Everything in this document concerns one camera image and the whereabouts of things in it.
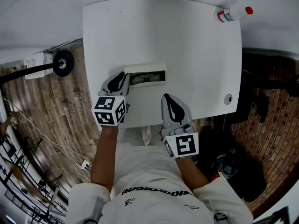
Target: table top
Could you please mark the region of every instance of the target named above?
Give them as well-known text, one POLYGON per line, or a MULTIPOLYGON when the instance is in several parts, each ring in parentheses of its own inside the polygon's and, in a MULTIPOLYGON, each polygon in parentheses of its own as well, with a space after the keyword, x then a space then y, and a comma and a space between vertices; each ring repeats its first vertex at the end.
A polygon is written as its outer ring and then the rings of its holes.
POLYGON ((216 9, 190 0, 109 0, 84 6, 84 55, 93 105, 112 74, 159 61, 168 69, 166 83, 130 89, 131 106, 120 128, 162 124, 165 93, 186 103, 193 119, 235 112, 242 68, 240 23, 217 22, 216 9), (229 105, 224 103, 227 94, 233 97, 229 105))

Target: brick floor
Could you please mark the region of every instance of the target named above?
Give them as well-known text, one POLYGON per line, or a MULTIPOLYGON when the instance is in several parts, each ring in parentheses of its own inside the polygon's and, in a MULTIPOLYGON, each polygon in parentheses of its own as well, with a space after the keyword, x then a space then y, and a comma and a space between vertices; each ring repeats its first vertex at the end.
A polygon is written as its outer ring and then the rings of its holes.
MULTIPOLYGON (((285 80, 299 73, 299 62, 279 56, 243 53, 242 67, 259 77, 285 80)), ((264 123, 259 123, 256 106, 251 107, 247 121, 234 124, 232 135, 248 154, 263 165, 266 190, 253 202, 246 203, 253 213, 263 213, 275 203, 263 205, 275 193, 299 163, 299 101, 285 90, 255 89, 269 98, 269 109, 264 123)), ((296 182, 288 179, 289 184, 296 182)), ((282 190, 283 196, 288 190, 282 190)))

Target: wooden floor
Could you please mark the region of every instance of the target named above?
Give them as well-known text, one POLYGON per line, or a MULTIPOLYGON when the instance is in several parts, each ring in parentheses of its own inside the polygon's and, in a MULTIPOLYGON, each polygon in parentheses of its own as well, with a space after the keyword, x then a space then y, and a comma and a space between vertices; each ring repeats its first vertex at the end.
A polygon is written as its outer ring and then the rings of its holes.
MULTIPOLYGON (((19 78, 3 85, 2 94, 15 103, 50 139, 71 147, 93 161, 99 131, 91 113, 83 43, 72 44, 67 49, 75 59, 75 68, 69 76, 61 78, 52 73, 39 79, 19 78)), ((249 69, 259 70, 262 64, 257 61, 260 60, 261 57, 250 58, 243 55, 243 63, 246 63, 249 69)), ((264 77, 283 79, 295 72, 292 62, 289 64, 285 60, 279 62, 275 69, 265 65, 265 69, 259 70, 260 73, 264 77)), ((259 124, 256 108, 252 106, 249 120, 234 125, 232 131, 238 143, 263 164, 267 190, 254 202, 247 203, 253 212, 283 184, 299 160, 298 99, 289 97, 281 90, 264 92, 270 101, 266 121, 259 124)), ((35 160, 43 171, 49 170, 49 179, 63 174, 60 186, 65 191, 69 191, 76 183, 89 182, 75 172, 74 162, 70 158, 42 137, 19 113, 16 113, 16 116, 21 136, 29 137, 28 148, 43 138, 35 160)), ((61 149, 79 165, 83 162, 84 158, 67 148, 61 149)), ((87 177, 90 176, 87 171, 81 171, 79 168, 77 170, 87 177)))

